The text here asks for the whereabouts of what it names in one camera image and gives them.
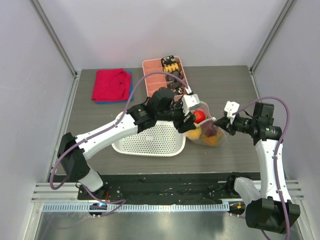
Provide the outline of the clear polka dot zip bag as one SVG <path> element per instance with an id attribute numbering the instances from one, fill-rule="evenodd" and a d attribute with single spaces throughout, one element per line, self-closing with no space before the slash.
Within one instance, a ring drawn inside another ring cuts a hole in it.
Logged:
<path id="1" fill-rule="evenodd" d="M 200 101 L 200 106 L 192 112 L 195 115 L 195 129 L 184 133 L 195 144 L 216 147 L 227 142 L 222 128 L 215 125 L 216 118 L 211 116 L 208 105 Z"/>

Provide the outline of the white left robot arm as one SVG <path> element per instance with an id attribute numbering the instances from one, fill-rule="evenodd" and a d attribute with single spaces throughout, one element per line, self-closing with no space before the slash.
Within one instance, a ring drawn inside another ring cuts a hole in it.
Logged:
<path id="1" fill-rule="evenodd" d="M 68 181 L 81 183 L 93 198 L 100 200 L 107 188 L 100 174 L 88 165 L 90 158 L 123 138 L 154 127 L 158 121 L 172 122 L 180 134 L 194 130 L 193 111 L 199 106 L 199 97 L 191 90 L 175 100 L 174 93 L 162 87 L 144 102 L 126 107 L 112 122 L 77 136 L 70 132 L 63 135 L 56 163 L 62 165 Z"/>

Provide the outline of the orange toy pineapple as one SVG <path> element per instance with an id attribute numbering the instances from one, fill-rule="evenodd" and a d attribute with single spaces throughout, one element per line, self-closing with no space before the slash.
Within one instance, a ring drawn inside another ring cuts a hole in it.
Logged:
<path id="1" fill-rule="evenodd" d="M 223 141 L 223 138 L 224 138 L 224 133 L 219 131 L 214 136 L 208 137 L 206 135 L 203 135 L 201 139 L 208 146 L 215 147 L 215 146 L 219 145 Z"/>

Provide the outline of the yellow orange peach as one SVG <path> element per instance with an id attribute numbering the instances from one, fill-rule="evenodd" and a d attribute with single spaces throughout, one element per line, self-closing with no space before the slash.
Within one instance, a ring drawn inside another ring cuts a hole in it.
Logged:
<path id="1" fill-rule="evenodd" d="M 192 141 L 197 140 L 200 138 L 202 134 L 202 130 L 200 128 L 198 129 L 194 129 L 194 130 L 190 130 L 186 133 L 186 137 Z"/>

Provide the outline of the bright red apple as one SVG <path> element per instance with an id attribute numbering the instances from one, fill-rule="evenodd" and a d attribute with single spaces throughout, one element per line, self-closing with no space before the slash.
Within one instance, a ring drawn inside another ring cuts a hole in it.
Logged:
<path id="1" fill-rule="evenodd" d="M 206 119 L 206 115 L 202 110 L 196 110 L 193 112 L 193 115 L 195 116 L 194 122 L 196 124 L 200 124 Z"/>

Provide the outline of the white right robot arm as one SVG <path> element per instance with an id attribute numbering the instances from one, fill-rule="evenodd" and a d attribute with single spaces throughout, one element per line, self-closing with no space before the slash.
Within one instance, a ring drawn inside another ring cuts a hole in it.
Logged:
<path id="1" fill-rule="evenodd" d="M 301 214 L 292 202 L 282 162 L 284 131 L 274 125 L 274 105 L 256 102 L 252 115 L 242 117 L 240 105 L 228 101 L 224 115 L 215 124 L 231 136 L 237 132 L 250 135 L 258 155 L 260 188 L 252 179 L 232 173 L 226 182 L 226 193 L 240 196 L 245 205 L 245 221 L 249 228 L 290 237 L 290 228 Z"/>

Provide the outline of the dark red apple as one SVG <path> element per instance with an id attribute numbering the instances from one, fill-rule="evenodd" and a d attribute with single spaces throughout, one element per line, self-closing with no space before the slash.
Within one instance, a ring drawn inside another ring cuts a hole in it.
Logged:
<path id="1" fill-rule="evenodd" d="M 205 135 L 207 137 L 215 136 L 218 133 L 216 126 L 214 125 L 214 122 L 212 120 L 202 123 L 200 127 L 202 135 Z"/>

